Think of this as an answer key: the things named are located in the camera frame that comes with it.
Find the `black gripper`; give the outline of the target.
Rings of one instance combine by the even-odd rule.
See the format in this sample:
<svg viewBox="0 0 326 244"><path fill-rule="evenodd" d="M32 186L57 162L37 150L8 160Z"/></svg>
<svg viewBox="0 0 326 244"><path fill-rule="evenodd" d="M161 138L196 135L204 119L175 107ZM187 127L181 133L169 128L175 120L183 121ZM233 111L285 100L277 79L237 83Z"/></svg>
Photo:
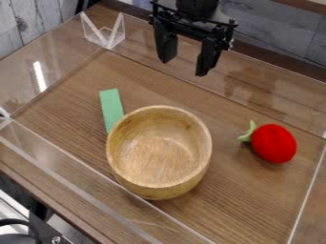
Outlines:
<svg viewBox="0 0 326 244"><path fill-rule="evenodd" d="M216 66L220 50L231 49L236 20L223 13L220 0L149 0L149 3L160 61L168 63L176 56L176 32L192 39L203 40L195 75L205 76Z"/></svg>

